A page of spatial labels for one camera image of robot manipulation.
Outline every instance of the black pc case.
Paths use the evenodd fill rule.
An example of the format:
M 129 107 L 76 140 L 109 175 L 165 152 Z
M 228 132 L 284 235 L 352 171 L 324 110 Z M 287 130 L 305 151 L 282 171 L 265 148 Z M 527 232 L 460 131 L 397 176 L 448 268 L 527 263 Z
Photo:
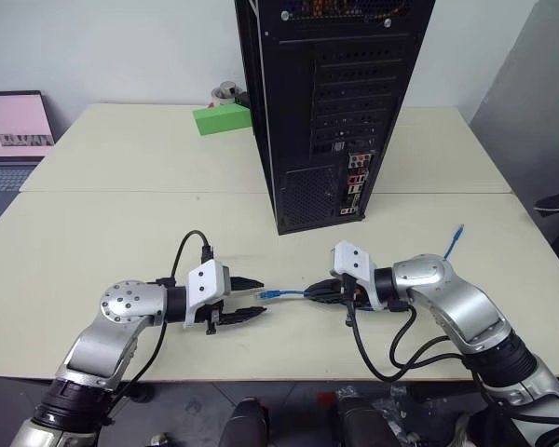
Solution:
M 280 234 L 359 221 L 434 0 L 235 0 Z

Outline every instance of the green box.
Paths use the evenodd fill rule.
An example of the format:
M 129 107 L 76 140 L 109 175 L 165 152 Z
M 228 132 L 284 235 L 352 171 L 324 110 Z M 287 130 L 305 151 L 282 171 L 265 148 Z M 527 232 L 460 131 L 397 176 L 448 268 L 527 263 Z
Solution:
M 194 110 L 193 116 L 197 123 L 198 133 L 201 135 L 252 126 L 251 111 L 238 104 L 218 105 L 209 109 Z

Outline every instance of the robotic arm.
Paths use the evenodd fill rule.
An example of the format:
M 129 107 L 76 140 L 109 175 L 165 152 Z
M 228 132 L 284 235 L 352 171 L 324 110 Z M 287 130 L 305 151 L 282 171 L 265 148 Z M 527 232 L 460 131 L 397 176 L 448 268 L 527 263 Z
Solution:
M 168 322 L 184 326 L 206 321 L 207 334 L 216 324 L 238 323 L 261 314 L 264 307 L 224 314 L 223 297 L 234 289 L 260 287 L 210 259 L 188 274 L 186 287 L 173 278 L 154 283 L 121 281 L 103 294 L 93 322 L 79 335 L 56 378 L 12 441 L 12 447 L 93 446 L 108 421 L 113 393 L 129 366 L 144 328 Z
M 420 255 L 378 269 L 367 252 L 346 241 L 332 255 L 332 275 L 345 291 L 353 291 L 352 284 L 364 288 L 374 310 L 415 302 L 428 308 L 529 445 L 559 442 L 559 381 L 486 294 L 458 277 L 443 257 Z

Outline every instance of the ventilation grille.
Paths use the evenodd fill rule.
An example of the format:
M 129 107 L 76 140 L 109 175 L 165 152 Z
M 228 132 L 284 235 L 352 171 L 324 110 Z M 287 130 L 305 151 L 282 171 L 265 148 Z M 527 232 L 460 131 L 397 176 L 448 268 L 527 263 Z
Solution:
M 318 116 L 315 121 L 315 127 L 319 131 L 326 128 L 337 128 L 339 126 L 356 126 L 363 124 L 380 124 L 382 122 L 383 113 L 377 111 L 360 112 L 357 114 L 345 115 L 328 115 Z
M 403 38 L 316 50 L 313 155 L 368 153 L 383 143 L 404 50 Z
M 413 0 L 285 0 L 289 20 L 383 20 L 405 17 Z
M 285 224 L 316 224 L 335 216 L 337 197 L 335 168 L 288 172 L 283 192 Z
M 359 65 L 324 67 L 319 73 L 319 82 L 343 83 L 381 79 L 393 79 L 398 73 L 395 63 L 365 63 Z
M 317 97 L 320 101 L 341 100 L 344 98 L 361 98 L 365 96 L 384 95 L 393 88 L 393 81 L 354 86 L 322 86 Z

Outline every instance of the white wall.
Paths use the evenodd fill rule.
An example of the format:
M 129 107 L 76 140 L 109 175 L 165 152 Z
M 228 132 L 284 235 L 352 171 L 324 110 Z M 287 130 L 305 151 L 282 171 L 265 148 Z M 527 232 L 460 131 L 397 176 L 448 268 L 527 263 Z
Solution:
M 542 218 L 532 207 L 559 194 L 559 0 L 536 4 L 471 128 L 553 241 L 559 214 Z
M 405 105 L 455 105 L 470 122 L 537 0 L 437 0 Z
M 536 0 L 437 0 L 406 104 L 470 120 Z M 92 102 L 206 103 L 244 85 L 233 0 L 0 0 L 0 90 L 41 89 L 66 129 Z

